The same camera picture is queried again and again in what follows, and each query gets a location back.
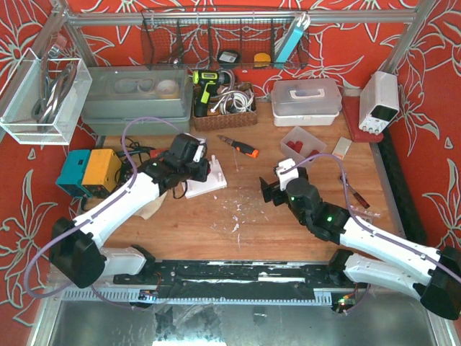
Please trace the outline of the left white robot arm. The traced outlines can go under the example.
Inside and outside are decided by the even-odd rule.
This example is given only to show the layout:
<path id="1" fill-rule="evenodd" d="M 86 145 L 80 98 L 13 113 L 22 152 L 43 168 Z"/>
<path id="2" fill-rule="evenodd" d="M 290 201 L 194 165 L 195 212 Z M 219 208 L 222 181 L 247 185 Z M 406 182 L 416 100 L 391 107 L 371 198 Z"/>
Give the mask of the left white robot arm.
<path id="1" fill-rule="evenodd" d="M 52 228 L 50 262 L 73 284 L 87 288 L 101 277 L 141 275 L 155 259 L 144 248 L 107 248 L 110 235 L 145 205 L 187 180 L 205 182 L 210 173 L 207 143 L 188 133 L 177 135 L 170 148 L 145 161 L 118 190 L 90 211 Z"/>

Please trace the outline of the orange black handled pliers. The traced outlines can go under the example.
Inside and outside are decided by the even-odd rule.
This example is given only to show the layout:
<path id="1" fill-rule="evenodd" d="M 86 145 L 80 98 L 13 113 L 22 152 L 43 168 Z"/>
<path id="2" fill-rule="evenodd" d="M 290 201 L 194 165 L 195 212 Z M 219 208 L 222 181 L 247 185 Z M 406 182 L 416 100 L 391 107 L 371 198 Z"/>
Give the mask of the orange black handled pliers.
<path id="1" fill-rule="evenodd" d="M 256 158 L 259 155 L 259 150 L 254 148 L 253 146 L 250 146 L 246 143 L 242 143 L 240 141 L 233 140 L 232 138 L 223 135 L 217 135 L 217 137 L 221 141 L 227 143 L 229 146 L 232 146 L 235 150 L 241 152 L 242 154 L 245 154 L 252 158 Z"/>

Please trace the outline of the white peg base plate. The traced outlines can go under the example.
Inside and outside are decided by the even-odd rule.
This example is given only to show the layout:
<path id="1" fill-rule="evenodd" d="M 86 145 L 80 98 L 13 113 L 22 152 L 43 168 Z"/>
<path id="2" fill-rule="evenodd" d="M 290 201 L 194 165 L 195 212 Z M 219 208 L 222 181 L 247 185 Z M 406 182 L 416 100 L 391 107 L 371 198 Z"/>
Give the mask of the white peg base plate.
<path id="1" fill-rule="evenodd" d="M 227 181 L 223 173 L 219 160 L 213 154 L 211 156 L 210 173 L 207 175 L 205 182 L 197 182 L 194 180 L 187 180 L 187 191 L 185 197 L 187 199 L 204 195 L 209 192 L 220 190 L 227 187 Z"/>

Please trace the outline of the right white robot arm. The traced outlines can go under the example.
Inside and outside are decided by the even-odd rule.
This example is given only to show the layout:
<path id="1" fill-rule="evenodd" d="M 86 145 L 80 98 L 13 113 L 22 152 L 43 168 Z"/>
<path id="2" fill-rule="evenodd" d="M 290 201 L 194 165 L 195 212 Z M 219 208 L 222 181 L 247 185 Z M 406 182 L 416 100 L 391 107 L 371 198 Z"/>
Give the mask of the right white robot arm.
<path id="1" fill-rule="evenodd" d="M 287 183 L 260 181 L 265 202 L 285 204 L 316 238 L 341 249 L 328 266 L 338 283 L 350 280 L 389 288 L 418 300 L 449 320 L 460 317 L 460 250 L 436 249 L 383 231 L 322 200 L 305 177 Z"/>

